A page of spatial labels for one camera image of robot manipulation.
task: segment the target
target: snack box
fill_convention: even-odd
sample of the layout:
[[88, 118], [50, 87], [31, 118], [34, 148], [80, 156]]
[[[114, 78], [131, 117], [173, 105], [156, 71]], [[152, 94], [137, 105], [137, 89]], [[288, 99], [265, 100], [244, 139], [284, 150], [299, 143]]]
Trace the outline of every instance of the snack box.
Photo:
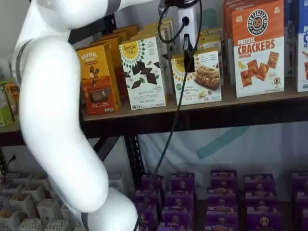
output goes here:
[[173, 173], [171, 174], [171, 190], [184, 190], [196, 192], [194, 173]]
[[212, 170], [211, 186], [237, 191], [237, 172], [235, 170]]
[[119, 49], [119, 45], [123, 42], [122, 37], [120, 35], [114, 37], [102, 37], [100, 41], [92, 42], [90, 45], [95, 46], [106, 42], [110, 45], [112, 63], [115, 70], [115, 77], [120, 97], [121, 99], [126, 99], [128, 97], [128, 93]]
[[247, 206], [272, 206], [278, 203], [278, 197], [275, 190], [267, 192], [245, 192], [245, 201]]
[[247, 207], [248, 231], [283, 230], [282, 214], [274, 206]]
[[168, 191], [166, 192], [166, 206], [185, 207], [194, 211], [194, 201], [192, 191]]
[[275, 190], [275, 179], [273, 174], [245, 175], [244, 188], [251, 191], [273, 191]]
[[18, 231], [44, 231], [44, 227], [38, 218], [24, 219], [18, 226]]
[[143, 36], [120, 45], [132, 110], [166, 105], [166, 76], [158, 35]]
[[56, 200], [43, 199], [38, 204], [38, 213], [44, 227], [53, 219], [63, 219], [60, 204]]
[[81, 65], [81, 90], [87, 113], [105, 114], [121, 107], [109, 43], [77, 50]]
[[284, 91], [283, 0], [256, 4], [231, 15], [236, 96]]
[[224, 84], [224, 74], [223, 74], [224, 64], [223, 64], [223, 57], [222, 57], [222, 45], [221, 45], [220, 33], [204, 35], [202, 38], [199, 39], [199, 42], [198, 42], [199, 50], [204, 50], [206, 48], [211, 48], [211, 47], [216, 47], [218, 51], [220, 83], [221, 85], [223, 85]]
[[[194, 60], [195, 72], [187, 75], [181, 105], [221, 101], [217, 47], [197, 51]], [[173, 56], [171, 62], [175, 95], [179, 104], [185, 77], [184, 55]]]
[[308, 90], [308, 4], [305, 0], [295, 0], [295, 85], [298, 92]]
[[156, 204], [153, 203], [141, 203], [135, 204], [139, 222], [146, 224], [149, 227], [149, 231], [156, 231], [159, 221], [157, 216]]
[[138, 34], [138, 32], [140, 31], [140, 25], [135, 24], [135, 25], [131, 25], [131, 26], [126, 26], [126, 27], [114, 29], [114, 33], [123, 32], [123, 31], [127, 31], [129, 38], [131, 38], [134, 35]]
[[158, 231], [190, 231], [191, 229], [185, 225], [177, 225], [175, 223], [161, 222]]
[[3, 231], [18, 231], [20, 219], [17, 212], [8, 210], [0, 211], [0, 227]]
[[208, 205], [236, 205], [237, 197], [233, 189], [207, 188]]
[[209, 226], [217, 224], [229, 224], [238, 230], [238, 210], [235, 206], [208, 206], [206, 212], [206, 224]]
[[176, 223], [189, 227], [193, 225], [193, 212], [184, 207], [164, 207], [162, 218], [165, 223]]

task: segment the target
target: pretzel crackers box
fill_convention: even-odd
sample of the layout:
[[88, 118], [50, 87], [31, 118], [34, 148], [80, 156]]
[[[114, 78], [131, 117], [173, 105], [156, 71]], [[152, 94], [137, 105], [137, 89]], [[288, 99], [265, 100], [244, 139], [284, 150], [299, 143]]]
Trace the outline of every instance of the pretzel crackers box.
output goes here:
[[233, 11], [237, 97], [284, 91], [283, 0]]
[[296, 22], [296, 74], [298, 92], [308, 91], [308, 3], [306, 0], [295, 1]]
[[77, 50], [81, 66], [81, 90], [87, 113], [105, 114], [121, 107], [109, 43]]

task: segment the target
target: orange box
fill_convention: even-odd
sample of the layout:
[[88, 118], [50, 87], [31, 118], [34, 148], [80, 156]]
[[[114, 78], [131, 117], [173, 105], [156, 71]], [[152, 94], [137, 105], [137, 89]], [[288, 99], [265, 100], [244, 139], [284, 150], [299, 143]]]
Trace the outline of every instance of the orange box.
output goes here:
[[129, 34], [129, 38], [133, 37], [134, 35], [138, 34], [138, 32], [140, 31], [140, 25], [139, 24], [135, 24], [135, 25], [131, 25], [131, 26], [126, 26], [126, 27], [122, 27], [122, 28], [118, 28], [115, 29], [114, 32], [123, 32], [123, 31], [127, 31]]
[[[237, 97], [284, 91], [283, 5], [283, 0], [259, 0], [231, 12]], [[246, 70], [249, 85], [243, 84]]]
[[121, 107], [109, 43], [77, 50], [81, 90], [90, 115], [116, 112]]
[[121, 99], [127, 99], [128, 92], [126, 87], [126, 81], [124, 77], [124, 71], [122, 66], [121, 54], [119, 45], [123, 42], [121, 36], [102, 38], [100, 41], [92, 42], [91, 45], [98, 45], [108, 42], [111, 48], [112, 62], [115, 69], [115, 77], [117, 81], [117, 87], [119, 89]]

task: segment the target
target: almond flour bars box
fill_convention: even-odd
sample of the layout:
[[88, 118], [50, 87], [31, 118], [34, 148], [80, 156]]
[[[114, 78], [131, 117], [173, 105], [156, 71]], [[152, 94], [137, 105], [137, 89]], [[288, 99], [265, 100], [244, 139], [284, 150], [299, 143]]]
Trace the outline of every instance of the almond flour bars box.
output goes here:
[[233, 11], [231, 18], [237, 97], [284, 91], [283, 0]]
[[[194, 55], [195, 72], [187, 75], [182, 105], [221, 101], [218, 51], [216, 47], [197, 51]], [[172, 57], [175, 95], [180, 101], [185, 77], [184, 56]]]
[[166, 105], [166, 80], [159, 36], [136, 37], [120, 45], [132, 110]]

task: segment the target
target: yellow box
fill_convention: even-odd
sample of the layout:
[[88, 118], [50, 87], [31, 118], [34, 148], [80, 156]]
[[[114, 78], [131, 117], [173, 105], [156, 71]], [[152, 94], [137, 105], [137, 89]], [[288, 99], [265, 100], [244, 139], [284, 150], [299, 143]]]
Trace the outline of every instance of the yellow box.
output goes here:
[[118, 111], [121, 107], [109, 43], [77, 50], [81, 88], [90, 115]]

